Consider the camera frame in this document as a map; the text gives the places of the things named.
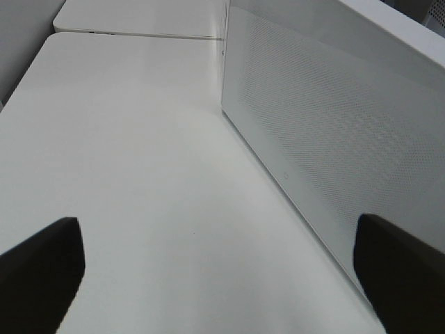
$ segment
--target desk surface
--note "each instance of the desk surface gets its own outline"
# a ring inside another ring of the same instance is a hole
[[[223,38],[226,0],[67,0],[56,31]]]
[[[0,114],[0,251],[79,217],[59,333],[384,333],[223,117],[218,43],[50,37]]]

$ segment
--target perforated metal panel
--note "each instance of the perforated metal panel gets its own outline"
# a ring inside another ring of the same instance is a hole
[[[445,0],[432,3],[424,23],[427,28],[445,37]]]
[[[356,282],[364,212],[445,251],[445,75],[334,2],[233,1],[222,105]]]
[[[436,19],[436,21],[445,28],[445,0],[436,0],[432,5],[428,14]]]

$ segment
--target perforated privacy screen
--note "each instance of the perforated privacy screen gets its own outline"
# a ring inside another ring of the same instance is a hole
[[[433,2],[428,14],[434,17],[442,28],[445,28],[445,0]]]
[[[337,1],[231,2],[223,109],[355,282],[364,212],[445,251],[444,93],[443,68]]]

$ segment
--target adjacent desk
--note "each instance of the adjacent desk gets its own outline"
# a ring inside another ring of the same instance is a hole
[[[226,0],[67,0],[60,31],[221,39]]]
[[[51,36],[0,114],[0,251],[79,217],[59,333],[384,333],[222,115],[218,43]]]

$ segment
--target desk divider panel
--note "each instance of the desk divider panel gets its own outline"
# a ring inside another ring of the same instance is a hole
[[[445,252],[445,62],[429,57],[445,40],[358,3],[420,38],[337,0],[232,0],[222,107],[359,287],[364,212]]]

